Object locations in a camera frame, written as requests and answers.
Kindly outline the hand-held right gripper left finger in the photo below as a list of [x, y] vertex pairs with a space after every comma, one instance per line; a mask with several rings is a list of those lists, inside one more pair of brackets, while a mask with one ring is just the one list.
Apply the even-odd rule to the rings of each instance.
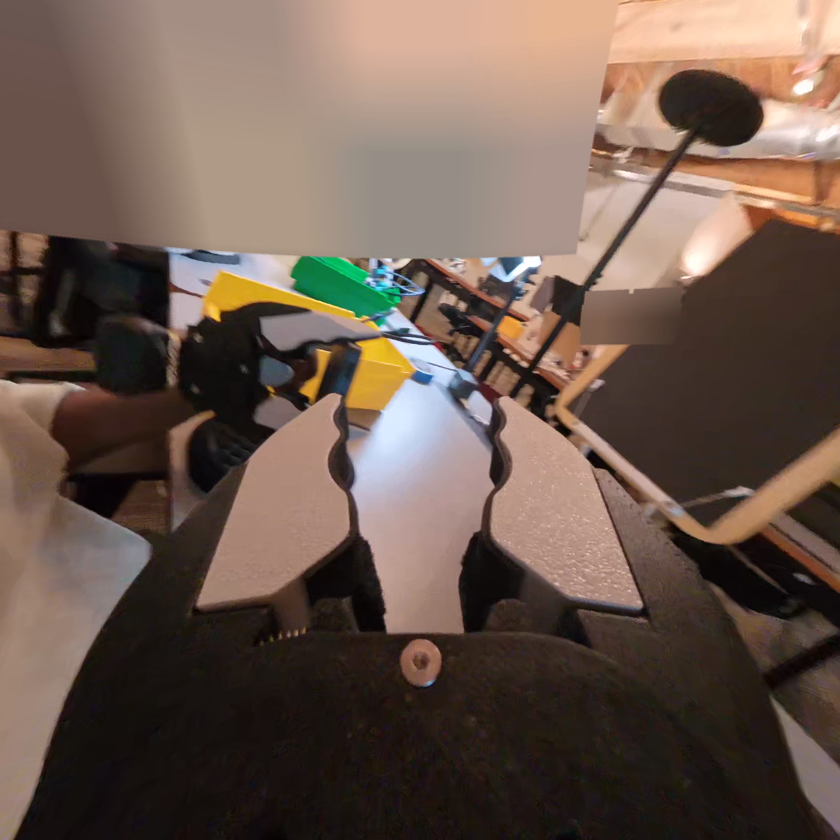
[[385, 630], [382, 586], [352, 495], [340, 395], [290, 420], [245, 463], [196, 598], [200, 613], [267, 607], [280, 634], [314, 626], [320, 601], [352, 629]]

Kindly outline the silver ventilation duct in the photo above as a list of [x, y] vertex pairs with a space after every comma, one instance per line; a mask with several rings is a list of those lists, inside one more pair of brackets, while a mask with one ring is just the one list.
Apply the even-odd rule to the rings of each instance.
[[[658, 94], [677, 72], [666, 65], [632, 88], [616, 87], [601, 106], [595, 132], [615, 147], [671, 152], [684, 131], [670, 126], [658, 109]], [[761, 98], [764, 121], [754, 138], [742, 145], [718, 148], [695, 140], [688, 155], [709, 161], [837, 162], [838, 111], [812, 108], [772, 98]]]

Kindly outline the yellow plastic bin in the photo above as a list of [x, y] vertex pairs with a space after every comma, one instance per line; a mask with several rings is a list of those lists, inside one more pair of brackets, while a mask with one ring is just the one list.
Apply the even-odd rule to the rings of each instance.
[[[210, 284], [204, 296], [202, 312], [206, 317], [219, 320], [223, 312], [265, 302], [327, 313], [354, 326], [362, 325], [362, 321], [349, 310], [226, 271], [218, 272]], [[415, 369], [378, 327], [372, 325], [371, 328], [377, 332], [377, 338], [361, 343], [360, 362], [347, 403], [349, 408], [380, 412], [403, 383], [411, 378]]]

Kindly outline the person's left forearm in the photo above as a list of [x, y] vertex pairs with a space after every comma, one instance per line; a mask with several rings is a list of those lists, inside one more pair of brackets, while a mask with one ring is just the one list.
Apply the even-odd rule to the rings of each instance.
[[49, 432], [75, 468], [160, 438], [199, 413], [176, 389], [140, 395], [79, 390], [61, 400]]

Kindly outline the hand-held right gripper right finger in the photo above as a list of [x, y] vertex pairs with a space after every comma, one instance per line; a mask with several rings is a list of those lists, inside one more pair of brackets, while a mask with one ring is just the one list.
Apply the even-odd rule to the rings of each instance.
[[507, 396], [489, 426], [491, 489], [459, 574], [464, 630], [490, 629], [501, 602], [557, 634], [578, 611], [640, 618], [645, 604], [595, 470]]

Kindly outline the black boom pole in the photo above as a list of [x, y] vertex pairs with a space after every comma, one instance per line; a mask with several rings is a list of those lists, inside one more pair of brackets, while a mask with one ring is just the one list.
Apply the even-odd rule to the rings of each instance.
[[678, 146], [670, 154], [661, 170], [652, 179], [645, 194], [639, 200], [634, 210], [629, 214], [624, 224], [619, 228], [616, 235], [610, 242], [609, 246], [607, 246], [604, 252], [602, 253], [602, 256], [595, 263], [591, 272], [584, 280], [584, 283], [581, 285], [580, 289], [576, 291], [575, 294], [573, 294], [573, 296], [563, 305], [558, 320], [553, 325], [551, 332], [548, 334], [545, 340], [541, 342], [537, 352], [533, 355], [532, 359], [528, 363], [528, 366], [525, 368], [524, 372], [520, 373], [516, 384], [511, 388], [511, 392], [509, 394], [511, 399], [516, 399], [516, 397], [521, 392], [522, 388], [529, 383], [529, 381], [532, 378], [532, 375], [536, 373], [539, 364], [541, 363], [545, 354], [551, 349], [554, 341], [557, 340], [557, 338], [560, 336], [560, 333], [562, 332], [566, 324], [570, 322], [571, 315], [574, 314], [574, 311], [577, 308], [582, 307], [587, 292], [591, 290], [600, 281], [600, 279], [603, 276], [604, 270], [616, 255], [616, 252], [622, 247], [625, 239], [630, 235], [631, 231], [634, 229], [639, 219], [644, 215], [644, 213], [648, 209], [648, 206], [651, 204], [651, 202], [653, 202], [658, 192], [663, 188], [665, 182], [667, 181], [673, 170], [677, 167], [677, 164], [687, 154], [688, 149], [690, 148], [692, 143], [696, 139], [698, 139], [699, 133], [699, 124], [696, 124], [684, 133]]

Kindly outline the black board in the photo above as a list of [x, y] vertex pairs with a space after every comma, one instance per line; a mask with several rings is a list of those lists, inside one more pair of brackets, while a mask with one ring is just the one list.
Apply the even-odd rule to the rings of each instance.
[[582, 422], [676, 501], [759, 489], [838, 426], [838, 236], [764, 224], [602, 378]]

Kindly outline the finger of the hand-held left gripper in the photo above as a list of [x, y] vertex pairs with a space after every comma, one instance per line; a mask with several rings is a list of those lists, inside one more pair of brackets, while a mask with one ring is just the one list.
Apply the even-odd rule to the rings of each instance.
[[259, 330], [268, 345], [279, 353], [302, 351], [309, 347], [330, 347], [337, 343], [378, 340], [382, 333], [366, 322], [320, 311], [259, 319]]
[[308, 380], [309, 358], [277, 360], [264, 357], [259, 363], [257, 397], [253, 419], [259, 426], [281, 428], [309, 408], [301, 392]]

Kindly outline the black light stand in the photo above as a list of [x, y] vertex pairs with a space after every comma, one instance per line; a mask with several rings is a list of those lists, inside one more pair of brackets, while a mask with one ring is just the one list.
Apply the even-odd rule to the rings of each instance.
[[474, 373], [481, 356], [487, 351], [497, 334], [498, 328], [509, 314], [512, 305], [518, 299], [524, 285], [525, 275], [529, 271], [529, 259], [525, 257], [516, 259], [503, 258], [500, 260], [500, 264], [506, 271], [504, 281], [502, 281], [502, 291], [506, 292], [507, 295], [504, 297], [504, 303], [490, 323], [489, 328], [482, 333], [476, 348], [473, 350], [463, 369], [463, 372], [469, 375]]

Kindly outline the wooden office desk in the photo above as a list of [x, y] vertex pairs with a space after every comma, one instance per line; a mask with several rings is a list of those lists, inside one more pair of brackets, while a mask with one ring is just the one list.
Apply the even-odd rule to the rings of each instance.
[[[426, 305], [434, 298], [436, 291], [449, 294], [465, 307], [465, 319], [473, 330], [485, 333], [493, 319], [502, 311], [505, 300], [499, 295], [490, 295], [469, 282], [442, 261], [427, 258], [411, 259], [406, 266], [409, 277], [423, 289], [413, 304], [409, 320], [418, 323]], [[512, 373], [518, 367], [527, 367], [532, 352], [524, 344], [527, 332], [537, 326], [537, 317], [528, 317], [525, 308], [514, 302], [503, 316], [484, 365], [479, 372], [490, 373], [498, 364], [504, 364]], [[562, 373], [551, 361], [541, 360], [533, 373], [524, 374], [520, 382], [529, 385], [534, 393], [545, 392], [548, 397], [558, 395], [571, 383], [571, 375]]]

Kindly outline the black square HDMI adapter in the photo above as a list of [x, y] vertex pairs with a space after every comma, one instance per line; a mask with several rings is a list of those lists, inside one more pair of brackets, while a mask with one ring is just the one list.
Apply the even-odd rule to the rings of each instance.
[[350, 393], [361, 360], [361, 346], [355, 342], [339, 342], [329, 348], [329, 359], [318, 389], [316, 401], [330, 395], [345, 399]]

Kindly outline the green plastic bin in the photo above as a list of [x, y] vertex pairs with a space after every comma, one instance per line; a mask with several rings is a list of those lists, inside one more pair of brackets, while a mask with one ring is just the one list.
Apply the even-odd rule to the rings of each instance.
[[385, 287], [347, 259], [300, 257], [290, 270], [294, 291], [351, 312], [356, 318], [382, 317], [398, 308], [401, 293]]

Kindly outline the black mesh pad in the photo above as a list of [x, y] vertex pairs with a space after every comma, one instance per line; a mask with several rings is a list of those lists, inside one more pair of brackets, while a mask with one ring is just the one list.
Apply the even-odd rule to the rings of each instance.
[[246, 462], [258, 445], [209, 418], [192, 431], [186, 447], [186, 471], [194, 486], [210, 492], [228, 473]]

